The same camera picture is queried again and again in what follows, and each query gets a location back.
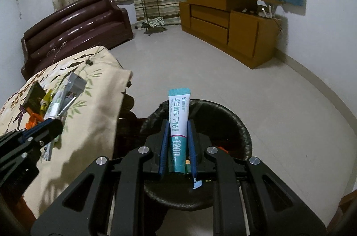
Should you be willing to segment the teal toothpaste tube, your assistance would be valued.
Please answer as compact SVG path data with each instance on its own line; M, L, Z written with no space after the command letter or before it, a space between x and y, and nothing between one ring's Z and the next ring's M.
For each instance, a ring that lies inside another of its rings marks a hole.
M169 172L186 173L186 146L189 116L190 89L171 89L169 103Z

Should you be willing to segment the black lined trash bin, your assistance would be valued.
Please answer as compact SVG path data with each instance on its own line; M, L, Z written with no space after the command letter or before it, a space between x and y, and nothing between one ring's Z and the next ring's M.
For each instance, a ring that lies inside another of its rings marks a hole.
M188 139L183 143L183 173L174 171L169 103L164 101L143 122L140 135L154 152L152 176L144 189L149 198L171 209L196 211L213 204L213 164L205 159L208 146L221 148L233 158L248 160L252 155L251 136L241 119L228 108L207 100L189 104Z

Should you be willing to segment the black metal plant stand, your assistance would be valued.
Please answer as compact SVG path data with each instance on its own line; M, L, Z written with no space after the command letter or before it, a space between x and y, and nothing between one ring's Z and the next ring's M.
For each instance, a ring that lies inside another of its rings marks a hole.
M165 21L160 12L159 0L140 0L142 4L143 19L141 28L148 36L153 33L166 31Z

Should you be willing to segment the orange plastic bag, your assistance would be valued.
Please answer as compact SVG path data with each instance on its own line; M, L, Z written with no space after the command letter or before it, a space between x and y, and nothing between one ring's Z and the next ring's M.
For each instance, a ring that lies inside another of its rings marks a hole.
M30 130L33 127L35 127L36 125L38 125L39 123L42 123L44 121L44 118L37 114L37 113L32 113L28 119L28 122L25 125L25 129L26 130Z

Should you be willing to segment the silver foil packet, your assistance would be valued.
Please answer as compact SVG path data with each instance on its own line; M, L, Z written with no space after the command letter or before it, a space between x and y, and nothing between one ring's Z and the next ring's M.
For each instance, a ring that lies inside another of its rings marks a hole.
M64 116L66 111L68 111L70 106L84 91L86 84L87 81L82 77L78 76L74 72L70 73L70 75L66 78L64 88L59 97L58 117Z

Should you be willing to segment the white router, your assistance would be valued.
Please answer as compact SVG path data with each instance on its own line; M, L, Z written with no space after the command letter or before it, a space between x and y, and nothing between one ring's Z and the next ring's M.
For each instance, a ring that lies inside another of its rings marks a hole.
M261 6L262 14L268 19L274 19L275 18L275 10L272 5L268 6Z

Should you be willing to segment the wooden TV cabinet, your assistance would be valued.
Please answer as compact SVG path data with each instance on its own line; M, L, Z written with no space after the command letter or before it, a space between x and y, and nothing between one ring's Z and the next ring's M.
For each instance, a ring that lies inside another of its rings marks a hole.
M278 19L268 19L261 6L278 0L186 0L179 3L182 30L254 69L270 61L280 32Z

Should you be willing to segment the floral beige tablecloth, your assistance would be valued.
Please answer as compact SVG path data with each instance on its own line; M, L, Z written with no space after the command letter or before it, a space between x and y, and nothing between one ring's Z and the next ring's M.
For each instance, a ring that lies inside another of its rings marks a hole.
M24 193L24 200L39 217L99 156L111 158L117 119L131 77L105 47L93 47L61 60L32 76L1 108L1 134L25 127L29 115L22 109L32 83L53 91L71 73L87 83L64 118L64 131L55 143L50 161L37 163L39 175Z

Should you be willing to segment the yellow snack wrapper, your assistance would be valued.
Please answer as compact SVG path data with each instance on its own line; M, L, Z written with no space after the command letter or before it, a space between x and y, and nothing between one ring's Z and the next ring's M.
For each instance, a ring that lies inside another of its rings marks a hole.
M40 102L40 114L44 116L53 100L55 93L52 89L49 89Z

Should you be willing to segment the dark brown leather sofa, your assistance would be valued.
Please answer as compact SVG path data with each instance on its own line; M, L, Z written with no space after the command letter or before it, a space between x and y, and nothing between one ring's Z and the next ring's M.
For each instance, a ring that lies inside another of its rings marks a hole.
M28 80L37 72L86 49L112 49L134 34L128 12L114 0L79 0L39 21L21 40Z

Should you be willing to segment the black cigarette box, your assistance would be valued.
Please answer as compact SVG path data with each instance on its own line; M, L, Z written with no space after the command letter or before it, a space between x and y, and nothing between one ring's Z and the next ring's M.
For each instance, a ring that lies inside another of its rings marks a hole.
M22 104L22 107L29 115L32 115L33 113L39 114L41 108L41 101L45 97L45 95L45 90L41 87L38 81L35 81L32 84L30 90L28 91L28 94L24 100L24 103Z

